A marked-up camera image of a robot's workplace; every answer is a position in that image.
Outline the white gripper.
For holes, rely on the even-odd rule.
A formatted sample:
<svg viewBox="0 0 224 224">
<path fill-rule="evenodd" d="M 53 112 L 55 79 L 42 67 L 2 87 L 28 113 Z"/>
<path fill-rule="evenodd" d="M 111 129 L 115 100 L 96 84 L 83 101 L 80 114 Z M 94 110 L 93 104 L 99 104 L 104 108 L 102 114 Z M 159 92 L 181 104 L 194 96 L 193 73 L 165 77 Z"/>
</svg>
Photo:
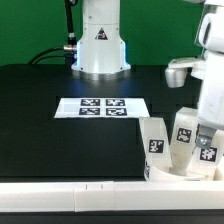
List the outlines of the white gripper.
<svg viewBox="0 0 224 224">
<path fill-rule="evenodd" d="M 209 149 L 216 129 L 224 130 L 224 0 L 188 0 L 204 3 L 195 43 L 203 48 L 199 58 L 173 59 L 165 70 L 170 88 L 184 85 L 187 70 L 202 80 L 198 102 L 195 145 Z"/>
</svg>

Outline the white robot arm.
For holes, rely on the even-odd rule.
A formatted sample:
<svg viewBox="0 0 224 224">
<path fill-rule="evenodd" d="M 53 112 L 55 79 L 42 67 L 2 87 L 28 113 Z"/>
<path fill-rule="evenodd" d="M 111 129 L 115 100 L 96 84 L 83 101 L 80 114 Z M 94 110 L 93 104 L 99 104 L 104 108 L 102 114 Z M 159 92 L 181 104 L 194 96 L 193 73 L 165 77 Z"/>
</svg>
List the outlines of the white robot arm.
<svg viewBox="0 0 224 224">
<path fill-rule="evenodd" d="M 188 74 L 202 81 L 198 102 L 196 146 L 207 149 L 224 130 L 224 0 L 186 0 L 204 5 L 195 43 L 198 58 L 170 61 L 165 70 L 169 87 L 184 85 Z M 77 43 L 74 70 L 97 80 L 128 70 L 125 43 L 119 34 L 120 0 L 83 0 L 83 35 Z"/>
</svg>

